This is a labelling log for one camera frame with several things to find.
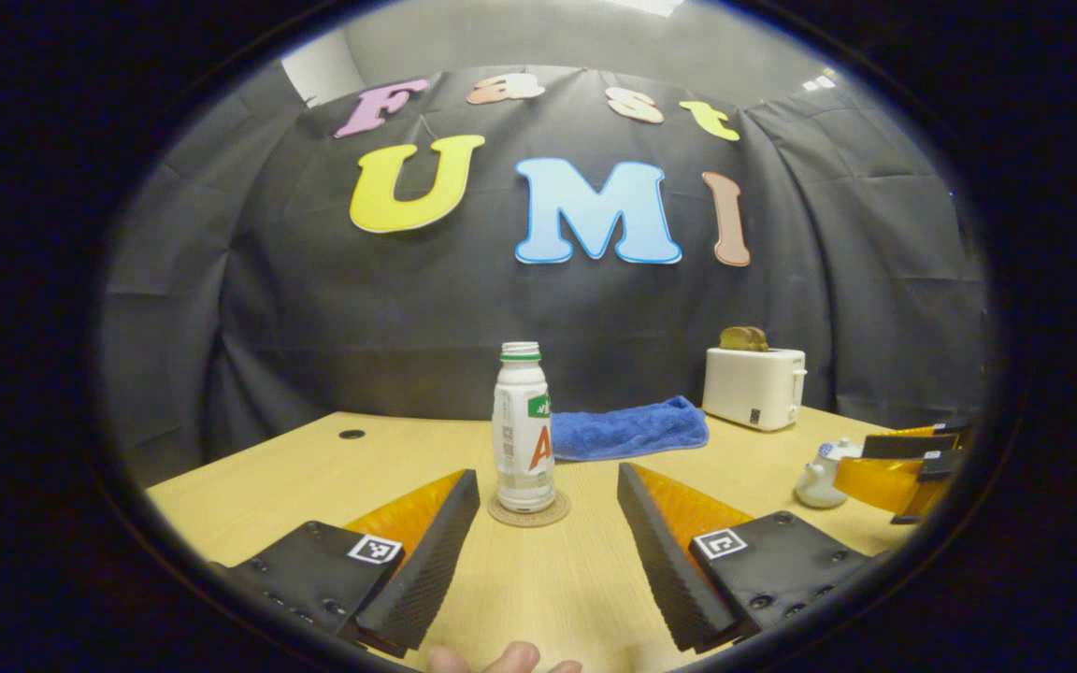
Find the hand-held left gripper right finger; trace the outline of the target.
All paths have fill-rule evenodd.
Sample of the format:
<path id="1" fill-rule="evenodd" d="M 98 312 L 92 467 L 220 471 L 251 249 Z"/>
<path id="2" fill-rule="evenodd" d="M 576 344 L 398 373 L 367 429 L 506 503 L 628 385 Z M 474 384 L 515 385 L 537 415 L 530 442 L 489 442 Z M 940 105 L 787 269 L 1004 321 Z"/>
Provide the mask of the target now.
<path id="1" fill-rule="evenodd" d="M 617 501 L 680 651 L 773 629 L 872 561 L 794 511 L 752 517 L 644 465 L 619 465 Z"/>

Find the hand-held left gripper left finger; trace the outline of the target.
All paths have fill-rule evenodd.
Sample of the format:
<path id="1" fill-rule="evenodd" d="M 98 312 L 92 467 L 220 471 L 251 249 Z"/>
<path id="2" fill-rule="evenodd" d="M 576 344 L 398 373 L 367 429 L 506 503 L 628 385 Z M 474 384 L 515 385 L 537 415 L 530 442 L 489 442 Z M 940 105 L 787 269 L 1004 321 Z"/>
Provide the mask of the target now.
<path id="1" fill-rule="evenodd" d="M 456 469 L 346 525 L 296 525 L 221 575 L 328 637 L 401 659 L 435 621 L 479 508 L 475 469 Z"/>

